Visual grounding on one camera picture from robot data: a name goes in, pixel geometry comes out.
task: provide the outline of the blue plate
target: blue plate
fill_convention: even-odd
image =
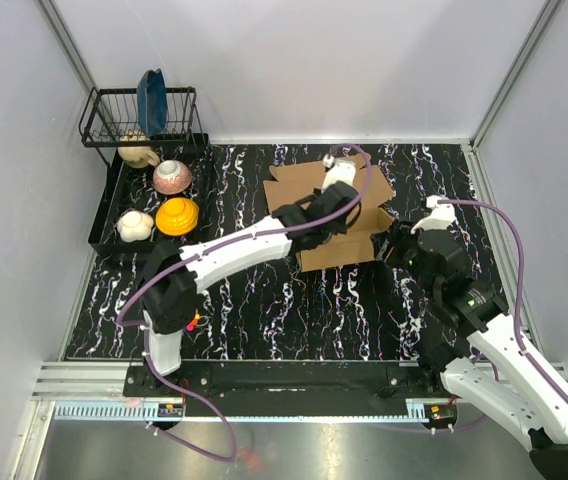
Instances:
[[[159,68],[146,72],[137,85],[138,123],[147,137],[152,137],[166,128],[168,103],[166,85]]]

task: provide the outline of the yellow bowl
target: yellow bowl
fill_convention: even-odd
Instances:
[[[166,235],[186,235],[197,225],[199,208],[188,198],[171,198],[164,202],[155,215],[155,223]]]

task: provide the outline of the pink bowl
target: pink bowl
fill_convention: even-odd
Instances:
[[[179,160],[164,160],[153,172],[153,186],[164,195],[176,195],[186,190],[193,174]]]

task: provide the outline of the black tray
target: black tray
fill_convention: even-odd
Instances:
[[[208,136],[200,135],[199,145],[208,144]],[[163,195],[153,188],[153,168],[130,168],[115,152],[113,161],[109,166],[106,178],[106,187],[102,194],[93,227],[88,237],[88,243],[100,255],[148,254],[161,240],[172,240],[178,245],[194,244],[208,239],[207,231],[209,202],[205,200],[211,190],[213,181],[213,160],[210,150],[206,149],[203,155],[193,145],[174,148],[160,148],[157,150],[162,160],[176,159],[184,162],[193,173],[193,182],[179,195]],[[198,224],[195,229],[183,236],[171,237],[164,235],[157,227],[148,240],[131,243],[123,242],[117,233],[117,220],[128,210],[135,209],[148,213],[153,218],[160,205],[171,197],[186,197],[194,200],[200,208]]]

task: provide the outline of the white bowl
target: white bowl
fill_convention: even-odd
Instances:
[[[151,236],[154,223],[153,217],[147,213],[130,210],[117,221],[117,232],[126,243],[146,240]]]

